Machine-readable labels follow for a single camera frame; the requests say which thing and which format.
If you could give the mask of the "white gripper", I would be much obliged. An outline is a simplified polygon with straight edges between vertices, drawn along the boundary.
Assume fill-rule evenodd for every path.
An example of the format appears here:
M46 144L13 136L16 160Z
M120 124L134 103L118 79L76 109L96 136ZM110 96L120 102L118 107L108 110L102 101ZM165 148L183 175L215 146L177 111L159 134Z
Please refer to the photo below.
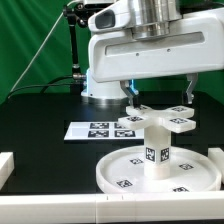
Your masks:
M138 95L128 80L187 74L183 103L190 105L197 73L224 69L224 8L186 14L164 37L136 40L129 29L97 33L89 42L89 66L98 82L121 81L134 108Z

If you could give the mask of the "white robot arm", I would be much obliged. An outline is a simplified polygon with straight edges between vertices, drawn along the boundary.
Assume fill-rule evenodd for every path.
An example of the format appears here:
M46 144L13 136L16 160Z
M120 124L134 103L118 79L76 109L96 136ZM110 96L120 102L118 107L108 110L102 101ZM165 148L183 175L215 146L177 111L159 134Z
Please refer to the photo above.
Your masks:
M224 7L182 13L177 0L117 0L88 20L89 66L99 83L224 69Z

